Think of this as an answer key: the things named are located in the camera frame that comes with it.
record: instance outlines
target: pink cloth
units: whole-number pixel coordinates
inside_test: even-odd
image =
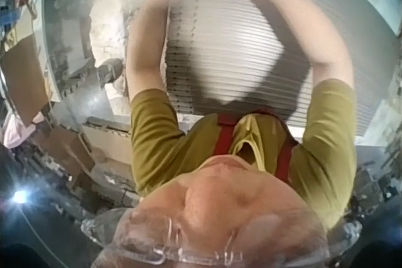
[[[37,124],[44,120],[43,114],[39,112],[33,118],[32,122]],[[22,120],[16,114],[9,112],[0,133],[0,141],[2,141],[3,146],[8,149],[18,147],[31,136],[35,129],[36,126],[34,124],[25,127]]]

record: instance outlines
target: safety glasses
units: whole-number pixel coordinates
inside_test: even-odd
[[[155,212],[118,208],[82,223],[95,243],[125,259],[221,267],[321,267],[354,244],[359,235],[350,228],[340,223],[329,240],[313,212],[272,213],[234,230],[220,250],[211,251],[183,225]]]

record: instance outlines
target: olive green t-shirt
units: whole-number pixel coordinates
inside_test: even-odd
[[[250,124],[254,124],[252,138]],[[196,170],[212,156],[220,132],[217,114],[201,118],[185,134],[165,92],[150,89],[131,102],[133,176],[140,195],[182,173]],[[356,93],[340,80],[318,84],[312,94],[302,143],[290,162],[292,188],[332,228],[342,216],[356,175]],[[274,117],[255,114],[236,126],[231,151],[240,141],[259,146],[263,168],[274,174],[286,131]]]

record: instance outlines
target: cardboard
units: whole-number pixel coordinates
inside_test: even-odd
[[[102,150],[104,155],[114,161],[131,166],[131,141],[117,131],[82,126],[86,139],[92,147]]]
[[[73,177],[82,172],[90,174],[95,166],[80,136],[61,126],[52,129],[48,137],[39,132],[32,140]]]
[[[23,124],[28,127],[35,115],[48,103],[34,36],[23,38],[7,51],[0,59],[0,67],[9,98]]]

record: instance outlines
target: light fixture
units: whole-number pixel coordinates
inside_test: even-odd
[[[28,194],[25,190],[16,191],[13,196],[13,201],[18,204],[24,204],[28,201]]]

